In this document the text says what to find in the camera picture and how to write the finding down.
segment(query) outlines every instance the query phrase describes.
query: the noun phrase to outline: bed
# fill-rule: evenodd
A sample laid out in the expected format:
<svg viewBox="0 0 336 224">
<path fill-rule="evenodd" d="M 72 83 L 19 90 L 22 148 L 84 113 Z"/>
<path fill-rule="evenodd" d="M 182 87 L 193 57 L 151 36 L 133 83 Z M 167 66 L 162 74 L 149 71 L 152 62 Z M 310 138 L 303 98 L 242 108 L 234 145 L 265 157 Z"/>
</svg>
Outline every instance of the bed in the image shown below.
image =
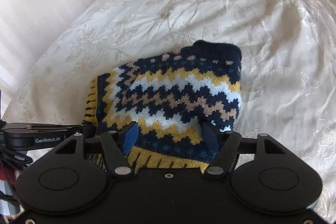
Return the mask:
<svg viewBox="0 0 336 224">
<path fill-rule="evenodd" d="M 235 131 L 268 133 L 312 166 L 324 182 L 315 210 L 334 222 L 335 18 L 336 0 L 97 0 L 39 59 L 4 120 L 80 123 L 94 76 L 198 39 L 233 43 L 243 54 Z"/>
</svg>

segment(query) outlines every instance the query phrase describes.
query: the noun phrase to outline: wrinkled fabric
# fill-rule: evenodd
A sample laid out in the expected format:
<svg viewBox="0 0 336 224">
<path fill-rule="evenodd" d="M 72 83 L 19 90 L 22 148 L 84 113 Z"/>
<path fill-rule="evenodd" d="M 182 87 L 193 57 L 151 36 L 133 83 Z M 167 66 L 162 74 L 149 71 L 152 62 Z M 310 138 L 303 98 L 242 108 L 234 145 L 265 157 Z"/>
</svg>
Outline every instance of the wrinkled fabric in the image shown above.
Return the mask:
<svg viewBox="0 0 336 224">
<path fill-rule="evenodd" d="M 4 119 L 80 123 L 94 76 L 199 39 L 233 43 L 243 54 L 235 131 L 244 137 L 270 134 L 312 166 L 324 183 L 315 210 L 333 222 L 335 5 L 336 0 L 97 0 L 36 63 Z M 243 155 L 240 163 L 250 159 Z"/>
</svg>

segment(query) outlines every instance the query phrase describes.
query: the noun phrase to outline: metal screw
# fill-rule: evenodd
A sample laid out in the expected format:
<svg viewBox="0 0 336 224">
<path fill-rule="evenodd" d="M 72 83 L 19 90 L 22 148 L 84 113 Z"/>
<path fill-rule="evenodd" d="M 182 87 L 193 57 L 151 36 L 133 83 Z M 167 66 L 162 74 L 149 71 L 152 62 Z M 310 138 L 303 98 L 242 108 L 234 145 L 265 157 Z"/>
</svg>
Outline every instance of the metal screw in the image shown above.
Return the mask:
<svg viewBox="0 0 336 224">
<path fill-rule="evenodd" d="M 167 178 L 167 179 L 172 179 L 173 177 L 174 177 L 174 175 L 171 174 L 171 173 L 165 174 L 165 178 Z"/>
<path fill-rule="evenodd" d="M 117 174 L 117 175 L 128 175 L 132 172 L 132 170 L 129 168 L 129 167 L 126 167 L 126 166 L 119 166 L 117 168 L 115 168 L 114 172 Z"/>
<path fill-rule="evenodd" d="M 35 221 L 32 220 L 32 219 L 27 219 L 27 220 L 25 221 L 25 224 L 36 224 L 36 223 L 35 223 Z"/>
<path fill-rule="evenodd" d="M 223 168 L 219 166 L 211 166 L 207 169 L 207 173 L 210 175 L 218 176 L 224 172 Z"/>
</svg>

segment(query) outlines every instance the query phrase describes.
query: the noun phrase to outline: knit sweater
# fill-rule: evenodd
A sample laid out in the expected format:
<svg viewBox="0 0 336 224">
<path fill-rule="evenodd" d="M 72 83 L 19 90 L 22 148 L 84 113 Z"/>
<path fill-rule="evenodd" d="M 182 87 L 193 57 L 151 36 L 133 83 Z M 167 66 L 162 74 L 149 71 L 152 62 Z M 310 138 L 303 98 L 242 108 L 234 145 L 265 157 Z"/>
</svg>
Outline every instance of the knit sweater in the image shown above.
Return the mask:
<svg viewBox="0 0 336 224">
<path fill-rule="evenodd" d="M 135 168 L 205 170 L 215 155 L 201 137 L 208 121 L 232 130 L 241 105 L 241 51 L 231 44 L 197 41 L 177 52 L 139 59 L 93 80 L 85 122 L 98 135 L 131 121 L 139 138 L 127 156 Z M 101 163 L 101 156 L 90 160 Z"/>
</svg>

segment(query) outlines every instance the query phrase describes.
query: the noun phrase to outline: zigzag pattern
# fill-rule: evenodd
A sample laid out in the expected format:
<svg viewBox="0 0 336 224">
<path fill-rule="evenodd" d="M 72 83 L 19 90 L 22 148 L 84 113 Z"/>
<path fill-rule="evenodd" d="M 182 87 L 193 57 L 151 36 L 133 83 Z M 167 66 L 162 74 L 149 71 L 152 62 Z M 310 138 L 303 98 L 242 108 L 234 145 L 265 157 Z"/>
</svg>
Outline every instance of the zigzag pattern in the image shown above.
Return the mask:
<svg viewBox="0 0 336 224">
<path fill-rule="evenodd" d="M 233 45 L 201 41 L 130 62 L 95 80 L 85 121 L 98 123 L 98 134 L 138 122 L 140 135 L 128 156 L 136 170 L 204 170 L 215 155 L 201 138 L 200 124 L 232 129 L 241 105 L 240 60 Z"/>
</svg>

